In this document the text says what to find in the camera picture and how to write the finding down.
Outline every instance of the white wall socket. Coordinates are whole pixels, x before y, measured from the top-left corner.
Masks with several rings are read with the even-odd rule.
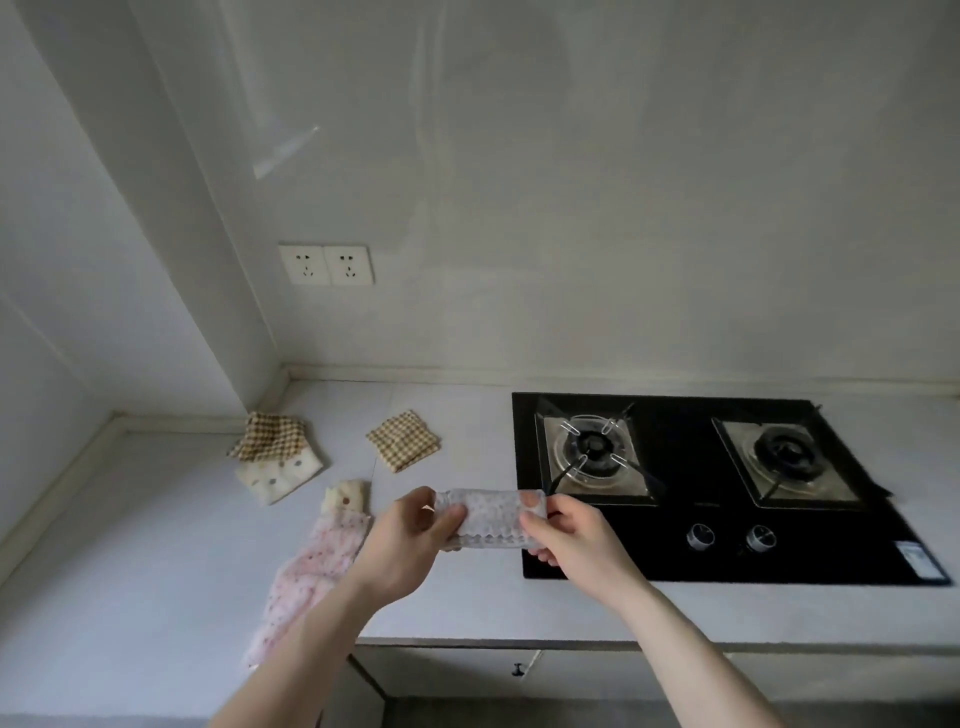
[[[373,285],[367,246],[324,245],[324,256],[334,285]]]
[[[296,285],[329,285],[324,249],[319,245],[281,245],[280,258]]]

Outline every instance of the pink cloth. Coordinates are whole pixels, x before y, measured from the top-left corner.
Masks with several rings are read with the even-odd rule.
[[[337,585],[363,545],[371,517],[355,511],[324,513],[300,552],[276,573],[263,620],[244,658],[260,665],[290,625]]]

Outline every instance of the checkered cloth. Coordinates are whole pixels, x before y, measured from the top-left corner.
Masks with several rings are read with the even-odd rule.
[[[288,460],[307,447],[306,425],[284,415],[252,412],[247,430],[227,453],[244,463]]]
[[[409,409],[368,432],[367,439],[376,445],[383,462],[394,473],[409,468],[440,449],[440,438]]]

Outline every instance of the stove knob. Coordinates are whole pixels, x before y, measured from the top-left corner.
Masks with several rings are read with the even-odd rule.
[[[706,551],[716,540],[717,537],[713,535],[712,529],[702,523],[694,523],[686,533],[686,542],[694,551]]]
[[[747,546],[756,553],[769,551],[777,545],[777,534],[765,525],[755,525],[747,531]]]

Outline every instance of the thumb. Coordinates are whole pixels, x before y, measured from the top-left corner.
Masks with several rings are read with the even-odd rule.
[[[535,538],[551,551],[554,546],[570,538],[569,534],[554,528],[546,519],[542,519],[536,513],[531,513],[530,511],[520,513],[520,525],[523,526],[523,530],[526,531],[529,536]]]
[[[443,546],[449,538],[457,532],[460,524],[467,517],[467,507],[462,503],[448,508],[438,519],[433,522],[427,533],[430,535],[430,541],[437,545],[437,548]]]

